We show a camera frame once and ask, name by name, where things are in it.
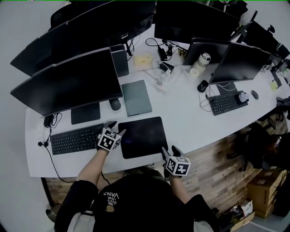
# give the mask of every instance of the white desk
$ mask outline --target white desk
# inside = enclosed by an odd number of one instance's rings
[[[157,54],[157,47],[149,47],[145,40],[153,37],[154,27],[141,35],[140,41],[135,46],[135,51],[151,51]],[[182,64],[182,59],[177,52],[169,61],[170,64]],[[199,98],[197,85],[201,79],[195,81],[188,80],[185,75],[181,75],[173,86],[171,91],[162,93],[154,87],[155,80],[144,71],[137,72],[133,64],[133,58],[129,61],[130,74],[119,78],[120,84],[130,83],[138,80],[144,80],[147,85],[147,91],[152,105],[152,112],[127,117],[124,99],[121,98],[121,109],[113,111],[109,101],[101,102],[101,119],[78,125],[71,124],[70,111],[63,112],[63,117],[57,128],[53,129],[53,134],[66,132],[86,126],[96,125],[107,121],[135,121],[155,116],[160,116],[163,121],[164,130],[168,142],[168,147],[172,145],[179,147],[184,153],[198,149],[210,143],[213,143],[227,135],[230,135],[239,129],[251,124],[258,118],[262,117],[276,106],[276,97],[288,97],[290,87],[285,80],[281,78],[282,86],[273,91],[270,88],[270,82],[273,79],[271,73],[266,72],[263,75],[258,74],[252,81],[236,82],[238,90],[250,93],[255,90],[259,94],[259,100],[255,100],[250,94],[248,106],[236,109],[234,111],[214,116],[211,112],[206,112],[199,107]],[[149,70],[151,73],[158,72],[159,69]],[[208,68],[205,72],[205,79],[209,79],[211,70]],[[212,86],[213,91],[218,95],[216,86]],[[200,95],[202,100],[205,99],[204,93]],[[29,166],[30,176],[34,177],[57,177],[49,154],[44,147],[39,147],[38,142],[38,125],[43,124],[43,118],[31,109],[26,110],[25,120],[25,144],[26,155]],[[44,138],[47,138],[49,130],[44,130]],[[77,176],[80,170],[95,154],[95,150],[74,152],[70,154],[52,155],[56,169],[61,177]],[[119,146],[116,150],[111,151],[106,159],[103,172],[115,172],[124,169],[130,169],[138,166],[161,161],[161,154],[148,155],[133,159],[124,159]]]

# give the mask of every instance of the black mouse pad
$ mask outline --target black mouse pad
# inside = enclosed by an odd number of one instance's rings
[[[124,159],[161,153],[162,147],[168,150],[161,117],[120,123],[118,128],[127,130],[121,140]]]

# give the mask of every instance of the wooden panel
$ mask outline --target wooden panel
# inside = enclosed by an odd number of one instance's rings
[[[245,127],[232,135],[185,155],[192,164],[188,176],[183,177],[182,182],[191,196],[202,194],[208,205],[211,208],[218,208],[220,212],[241,203],[247,198],[247,183],[260,172],[260,169],[253,169],[253,166],[249,163],[245,172],[239,172],[239,168],[243,165],[243,157],[227,159],[227,155],[235,152],[239,135],[245,134],[248,130],[249,127]],[[286,133],[286,122],[277,122],[276,130],[269,128],[268,132],[270,134]],[[155,169],[161,173],[163,173],[163,163],[155,164]],[[105,177],[110,183],[113,183],[122,178],[124,173],[122,171],[106,174]],[[71,184],[64,183],[58,178],[47,178],[47,182],[53,200],[61,203]],[[99,190],[106,185],[107,183],[100,177]]]

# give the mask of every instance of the keyboard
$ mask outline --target keyboard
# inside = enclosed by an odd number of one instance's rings
[[[235,109],[248,105],[248,102],[240,102],[239,94],[243,91],[236,93],[222,94],[215,97],[209,97],[209,103],[213,111],[213,115],[223,114]]]
[[[53,155],[96,149],[96,140],[104,124],[89,126],[50,137]]]

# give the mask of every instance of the white bottle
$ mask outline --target white bottle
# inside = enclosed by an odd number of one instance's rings
[[[198,70],[199,74],[198,76],[200,77],[203,72],[205,71],[206,67],[208,66],[210,62],[210,55],[208,53],[202,53],[200,54],[199,58],[197,61],[193,64],[192,68],[195,68]]]

